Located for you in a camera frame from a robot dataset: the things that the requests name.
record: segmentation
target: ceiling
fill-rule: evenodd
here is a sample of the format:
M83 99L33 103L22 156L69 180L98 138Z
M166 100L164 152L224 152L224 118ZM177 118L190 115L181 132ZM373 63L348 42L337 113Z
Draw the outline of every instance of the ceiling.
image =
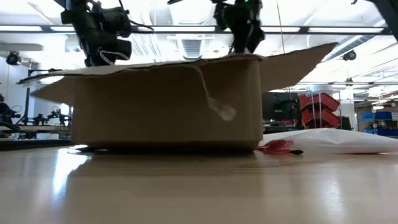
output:
M119 6L118 0L101 2L104 7ZM131 12L130 19L148 25L216 24L212 18L214 5L210 1L184 0L172 6L166 2L167 0L124 0L123 4ZM264 26L385 25L376 7L365 0L359 0L355 5L351 5L348 0L263 0L262 3L261 20ZM59 14L62 10L53 0L3 0L0 1L0 24L61 25ZM232 35L133 34L129 40L132 42L133 55L130 61L118 63L220 57L227 54ZM282 54L330 42L339 42L340 45L303 81L342 82L353 77L355 82L398 82L398 47L393 36L274 34L266 36L256 54ZM42 50L32 50L29 44L42 45ZM1 33L0 50L3 55L8 54L10 46L17 46L18 49L15 50L20 52L24 60L39 62L42 68L84 67L85 56L76 50L78 41L75 35ZM342 54L352 49L355 49L357 59L348 62L342 60ZM353 91L364 93L371 87L374 86L353 86Z

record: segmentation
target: person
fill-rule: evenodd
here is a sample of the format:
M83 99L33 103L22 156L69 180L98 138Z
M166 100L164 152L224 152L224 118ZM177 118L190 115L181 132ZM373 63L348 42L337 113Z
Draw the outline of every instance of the person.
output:
M4 102L4 100L4 96L0 93L0 121L12 124L11 118L9 116L6 116L10 110L10 107L7 105L7 103Z

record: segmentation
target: security camera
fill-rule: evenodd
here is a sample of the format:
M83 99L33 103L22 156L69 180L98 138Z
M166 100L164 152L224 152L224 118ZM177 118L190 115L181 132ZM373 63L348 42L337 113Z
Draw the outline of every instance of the security camera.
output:
M19 56L19 52L10 52L10 55L8 55L6 62L7 62L7 64L12 65L12 66L20 65L22 62L22 59Z
M348 60L355 60L355 59L356 59L356 53L355 53L355 51L352 50L352 51L349 51L349 52L345 53L345 54L343 55L343 59L344 59L345 61L348 61Z

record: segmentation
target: cardboard flap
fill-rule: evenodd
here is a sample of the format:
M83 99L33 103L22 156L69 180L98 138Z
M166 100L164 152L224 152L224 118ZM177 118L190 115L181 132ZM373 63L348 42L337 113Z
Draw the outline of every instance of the cardboard flap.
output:
M336 43L320 45L288 54L267 57L261 62L261 91L263 93L296 85L330 53Z
M278 88L285 88L297 84L308 75L317 64L334 48L336 44L326 44L305 50L298 50L288 54L262 57L259 55L227 55L221 58L201 59L193 62L160 62L137 65L112 65L81 68L77 70L64 70L45 75L36 75L21 80L18 84L29 84L47 77L64 76L60 81L47 85L35 92L32 96L57 103L73 105L76 85L84 78L101 78L107 75L115 75L128 70L129 75L147 72L153 68L200 66L206 63L229 62L239 60L257 60L259 62L261 76L261 91L267 92Z

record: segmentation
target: cardboard box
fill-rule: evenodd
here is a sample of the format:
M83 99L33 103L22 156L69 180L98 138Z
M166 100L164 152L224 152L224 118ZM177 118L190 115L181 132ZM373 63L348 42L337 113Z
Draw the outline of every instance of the cardboard box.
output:
M255 149L261 93L295 85L335 44L284 55L229 55L194 62L64 70L21 80L64 78L35 91L73 105L72 141L94 147L209 144Z

